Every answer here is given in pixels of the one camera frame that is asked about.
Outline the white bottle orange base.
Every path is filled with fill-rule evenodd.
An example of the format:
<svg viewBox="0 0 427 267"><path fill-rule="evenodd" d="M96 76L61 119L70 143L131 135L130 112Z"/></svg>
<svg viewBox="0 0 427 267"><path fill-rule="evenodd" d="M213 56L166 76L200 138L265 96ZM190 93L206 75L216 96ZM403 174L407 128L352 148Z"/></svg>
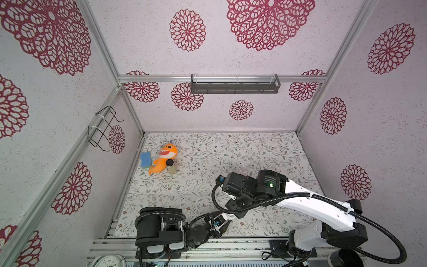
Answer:
<svg viewBox="0 0 427 267"><path fill-rule="evenodd" d="M227 213L222 213L221 214L222 217L222 224L227 224L229 221L233 221L234 219L236 219L236 216L234 214L227 214Z"/></svg>

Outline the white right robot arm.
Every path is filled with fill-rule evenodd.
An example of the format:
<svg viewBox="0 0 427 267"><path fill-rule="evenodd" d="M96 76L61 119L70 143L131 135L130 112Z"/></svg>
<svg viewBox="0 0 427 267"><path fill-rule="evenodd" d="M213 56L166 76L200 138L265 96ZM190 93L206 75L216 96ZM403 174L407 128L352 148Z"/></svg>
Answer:
<svg viewBox="0 0 427 267"><path fill-rule="evenodd" d="M364 225L357 223L352 211L361 211L358 201L342 203L320 200L319 195L298 185L285 175L272 170L261 170L256 178L235 172L218 176L216 187L226 193L230 200L220 214L215 216L211 229L223 234L229 223L259 206L276 206L293 209L316 219L316 223L289 233L290 251L310 251L323 245L340 249L355 249L368 241Z"/></svg>

